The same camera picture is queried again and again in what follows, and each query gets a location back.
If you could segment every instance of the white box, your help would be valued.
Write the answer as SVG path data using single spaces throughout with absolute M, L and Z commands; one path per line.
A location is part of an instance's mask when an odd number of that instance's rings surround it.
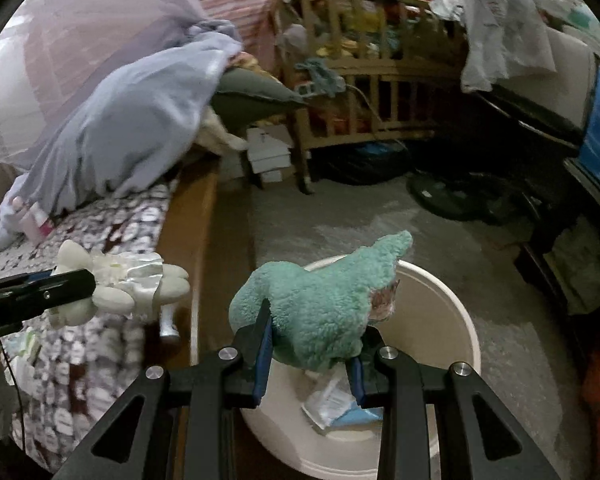
M 249 128 L 247 142 L 249 143 L 247 158 L 251 163 L 253 173 L 263 173 L 291 166 L 289 146 L 284 140 L 270 136 L 262 128 Z
M 292 148 L 294 146 L 293 139 L 289 134 L 289 130 L 286 129 L 284 124 L 276 124 L 273 126 L 263 126 L 262 129 L 264 132 L 274 139 L 281 140 L 286 144 L 288 148 Z
M 279 170 L 265 171 L 260 174 L 260 183 L 263 189 L 267 189 L 270 186 L 291 179 L 296 174 L 296 168 L 289 166 L 288 168 L 280 168 Z
M 261 160 L 251 161 L 253 173 L 264 173 L 265 171 L 288 168 L 289 166 L 291 166 L 291 156 L 288 153 L 286 155 L 270 156 Z

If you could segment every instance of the pillow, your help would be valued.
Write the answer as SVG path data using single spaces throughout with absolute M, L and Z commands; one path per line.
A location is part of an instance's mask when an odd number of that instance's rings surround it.
M 255 121 L 301 108 L 304 101 L 272 77 L 230 68 L 220 78 L 210 104 L 226 129 L 236 132 Z

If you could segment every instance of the teal plush toy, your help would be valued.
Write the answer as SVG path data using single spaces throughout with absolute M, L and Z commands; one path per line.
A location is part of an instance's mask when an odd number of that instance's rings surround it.
M 324 371 L 355 357 L 370 320 L 392 313 L 395 266 L 411 240 L 407 231 L 388 235 L 311 272 L 290 262 L 266 263 L 232 300 L 231 327 L 236 332 L 254 323 L 262 301 L 268 298 L 278 361 Z

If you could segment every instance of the plastic bucket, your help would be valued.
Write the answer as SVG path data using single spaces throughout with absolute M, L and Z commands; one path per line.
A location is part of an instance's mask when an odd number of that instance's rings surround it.
M 327 258 L 305 268 L 319 269 L 340 258 Z M 455 361 L 465 361 L 480 373 L 475 327 L 456 295 L 413 264 L 400 261 L 397 272 L 400 285 L 395 313 L 378 324 L 384 341 L 421 364 L 448 368 Z M 327 480 L 375 479 L 382 425 L 319 433 L 301 410 L 312 387 L 312 380 L 302 370 L 273 361 L 267 394 L 258 409 L 242 410 L 244 420 L 273 456 L 304 474 Z M 431 406 L 427 407 L 427 419 L 433 457 L 440 448 Z

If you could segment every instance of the wooden crib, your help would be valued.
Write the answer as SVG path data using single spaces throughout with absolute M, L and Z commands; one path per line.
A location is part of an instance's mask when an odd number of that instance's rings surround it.
M 272 20 L 285 85 L 306 80 L 295 68 L 303 57 L 323 58 L 347 84 L 335 99 L 311 100 L 290 117 L 306 192 L 308 150 L 421 139 L 442 127 L 468 47 L 464 30 L 439 20 L 427 1 L 274 0 Z M 302 56 L 279 36 L 293 24 L 306 31 Z

